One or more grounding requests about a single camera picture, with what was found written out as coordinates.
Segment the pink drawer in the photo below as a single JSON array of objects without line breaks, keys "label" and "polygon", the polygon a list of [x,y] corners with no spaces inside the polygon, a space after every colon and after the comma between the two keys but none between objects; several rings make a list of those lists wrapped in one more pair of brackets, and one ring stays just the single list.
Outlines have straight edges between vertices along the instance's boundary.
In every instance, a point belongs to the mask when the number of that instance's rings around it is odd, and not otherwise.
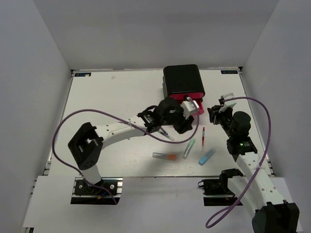
[{"label": "pink drawer", "polygon": [[196,101],[200,107],[200,112],[198,113],[199,115],[202,115],[204,113],[204,108],[203,108],[203,105],[202,105],[202,102],[200,100],[192,100],[193,101]]},{"label": "pink drawer", "polygon": [[204,92],[190,92],[190,93],[173,93],[169,97],[175,100],[184,100],[186,97],[190,97],[193,100],[199,100],[205,95]]}]

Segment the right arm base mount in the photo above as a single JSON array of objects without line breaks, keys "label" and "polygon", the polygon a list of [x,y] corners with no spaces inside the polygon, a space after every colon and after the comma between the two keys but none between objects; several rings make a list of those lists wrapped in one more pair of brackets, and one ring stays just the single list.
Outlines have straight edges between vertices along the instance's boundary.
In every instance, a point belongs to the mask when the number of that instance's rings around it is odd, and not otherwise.
[{"label": "right arm base mount", "polygon": [[235,194],[223,189],[219,179],[203,179],[197,185],[203,191],[204,206],[228,207],[237,200]]}]

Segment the red pen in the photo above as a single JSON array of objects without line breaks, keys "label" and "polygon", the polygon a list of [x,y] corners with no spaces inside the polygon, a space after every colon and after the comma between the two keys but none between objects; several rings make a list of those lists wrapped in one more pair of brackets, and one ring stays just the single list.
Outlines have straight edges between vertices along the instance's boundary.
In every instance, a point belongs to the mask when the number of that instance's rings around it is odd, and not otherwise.
[{"label": "red pen", "polygon": [[202,128],[202,143],[201,143],[201,151],[205,150],[205,127]]}]

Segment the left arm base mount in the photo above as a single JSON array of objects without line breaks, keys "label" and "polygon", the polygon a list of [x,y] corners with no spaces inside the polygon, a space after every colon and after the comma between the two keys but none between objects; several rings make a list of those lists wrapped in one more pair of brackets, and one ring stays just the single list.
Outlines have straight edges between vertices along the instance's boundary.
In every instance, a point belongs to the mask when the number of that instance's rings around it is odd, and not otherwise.
[{"label": "left arm base mount", "polygon": [[76,178],[70,203],[77,205],[118,204],[122,193],[123,178],[102,178],[100,185],[113,195],[114,200],[106,190],[89,186],[82,178]]}]

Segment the orange highlighter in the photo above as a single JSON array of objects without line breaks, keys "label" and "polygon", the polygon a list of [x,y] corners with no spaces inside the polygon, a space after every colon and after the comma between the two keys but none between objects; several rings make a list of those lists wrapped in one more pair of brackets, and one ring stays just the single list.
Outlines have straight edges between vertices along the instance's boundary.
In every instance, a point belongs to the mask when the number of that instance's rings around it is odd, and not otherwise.
[{"label": "orange highlighter", "polygon": [[153,152],[152,157],[157,158],[157,159],[170,160],[170,161],[176,160],[176,155],[168,154],[168,153]]}]

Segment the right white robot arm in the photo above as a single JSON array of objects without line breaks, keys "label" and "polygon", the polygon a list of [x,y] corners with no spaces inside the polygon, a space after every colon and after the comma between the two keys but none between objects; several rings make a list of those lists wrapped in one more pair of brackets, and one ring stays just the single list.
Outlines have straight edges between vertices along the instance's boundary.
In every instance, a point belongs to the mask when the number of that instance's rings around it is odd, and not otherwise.
[{"label": "right white robot arm", "polygon": [[208,113],[210,122],[220,125],[228,136],[228,152],[238,165],[221,172],[220,189],[235,194],[250,214],[254,232],[296,232],[299,209],[287,202],[260,166],[258,150],[249,136],[251,117],[221,105],[208,108]]}]

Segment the pink top drawer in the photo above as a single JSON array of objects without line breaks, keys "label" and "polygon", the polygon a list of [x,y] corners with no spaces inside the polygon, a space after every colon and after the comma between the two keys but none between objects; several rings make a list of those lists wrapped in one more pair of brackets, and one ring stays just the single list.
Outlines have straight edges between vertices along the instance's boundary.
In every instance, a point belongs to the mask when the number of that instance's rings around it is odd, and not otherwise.
[{"label": "pink top drawer", "polygon": [[193,100],[199,100],[205,95],[204,92],[190,92],[190,93],[173,93],[169,97],[175,100],[184,100],[186,97],[190,97]]}]

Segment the blue highlighter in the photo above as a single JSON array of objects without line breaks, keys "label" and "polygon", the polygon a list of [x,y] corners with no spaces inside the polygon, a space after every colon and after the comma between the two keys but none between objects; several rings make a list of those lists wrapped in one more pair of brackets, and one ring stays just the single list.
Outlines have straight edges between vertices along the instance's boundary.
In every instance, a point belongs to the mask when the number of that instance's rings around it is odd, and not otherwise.
[{"label": "blue highlighter", "polygon": [[216,152],[216,149],[210,149],[200,160],[198,164],[203,166]]}]

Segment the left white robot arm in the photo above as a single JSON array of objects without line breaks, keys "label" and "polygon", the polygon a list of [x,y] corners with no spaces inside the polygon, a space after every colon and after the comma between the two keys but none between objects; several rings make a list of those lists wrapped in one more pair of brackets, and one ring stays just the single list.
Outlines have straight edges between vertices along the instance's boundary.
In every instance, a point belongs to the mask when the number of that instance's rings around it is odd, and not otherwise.
[{"label": "left white robot arm", "polygon": [[118,119],[114,124],[92,126],[84,123],[68,143],[68,148],[87,180],[86,188],[93,194],[102,190],[103,182],[97,168],[101,151],[115,143],[132,137],[155,133],[162,126],[173,126],[179,134],[192,130],[198,104],[191,98],[179,103],[167,97],[158,105],[152,105],[129,120]]}]

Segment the green highlighter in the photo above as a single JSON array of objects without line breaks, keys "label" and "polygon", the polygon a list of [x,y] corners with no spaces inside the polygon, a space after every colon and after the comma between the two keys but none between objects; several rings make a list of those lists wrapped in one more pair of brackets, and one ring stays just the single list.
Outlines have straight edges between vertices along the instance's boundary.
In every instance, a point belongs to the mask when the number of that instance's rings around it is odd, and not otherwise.
[{"label": "green highlighter", "polygon": [[192,138],[189,141],[189,143],[187,144],[186,148],[185,148],[185,151],[184,151],[184,153],[182,155],[183,159],[187,159],[187,157],[188,157],[188,155],[189,155],[189,153],[190,153],[190,151],[191,151],[191,149],[192,149],[194,144],[195,144],[195,138]]}]

